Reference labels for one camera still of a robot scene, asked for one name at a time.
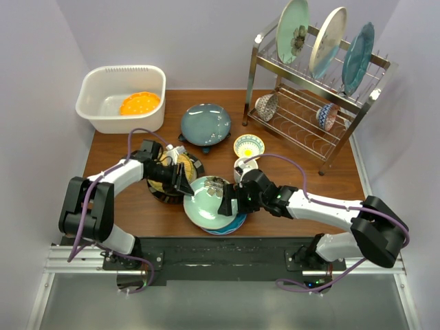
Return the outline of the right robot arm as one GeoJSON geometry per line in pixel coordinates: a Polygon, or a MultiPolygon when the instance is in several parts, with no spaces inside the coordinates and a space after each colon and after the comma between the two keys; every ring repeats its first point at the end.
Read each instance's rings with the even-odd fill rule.
{"type": "Polygon", "coordinates": [[[378,197],[346,201],[307,194],[297,187],[277,186],[259,169],[242,174],[237,184],[224,184],[217,214],[250,214],[260,209],[275,217],[313,220],[344,231],[314,239],[305,253],[314,270],[352,257],[392,268],[409,242],[408,226],[378,197]]]}

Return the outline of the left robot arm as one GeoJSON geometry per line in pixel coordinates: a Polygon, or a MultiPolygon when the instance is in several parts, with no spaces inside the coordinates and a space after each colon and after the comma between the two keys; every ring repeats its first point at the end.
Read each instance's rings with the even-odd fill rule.
{"type": "Polygon", "coordinates": [[[139,239],[114,223],[114,199],[130,185],[143,180],[159,182],[165,191],[192,196],[185,165],[178,160],[185,152],[183,146],[162,146],[144,140],[140,149],[130,152],[111,168],[87,178],[72,178],[58,222],[59,230],[74,238],[67,260],[73,261],[92,243],[128,270],[148,264],[142,256],[139,239]]]}

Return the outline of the mint green flower plate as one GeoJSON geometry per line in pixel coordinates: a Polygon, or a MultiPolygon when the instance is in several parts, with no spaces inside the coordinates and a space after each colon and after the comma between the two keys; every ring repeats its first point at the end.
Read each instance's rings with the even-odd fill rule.
{"type": "Polygon", "coordinates": [[[190,184],[194,195],[184,195],[183,205],[186,215],[195,225],[207,230],[218,230],[234,221],[238,215],[235,201],[231,203],[230,216],[218,213],[223,199],[223,185],[229,183],[221,177],[203,176],[190,184]]]}

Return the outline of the orange dotted scalloped plate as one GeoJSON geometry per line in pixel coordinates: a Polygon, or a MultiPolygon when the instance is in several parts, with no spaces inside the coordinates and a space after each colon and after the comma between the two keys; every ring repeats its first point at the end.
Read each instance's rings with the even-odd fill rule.
{"type": "Polygon", "coordinates": [[[140,116],[148,114],[160,105],[161,98],[155,93],[142,91],[126,98],[120,106],[121,116],[140,116]]]}

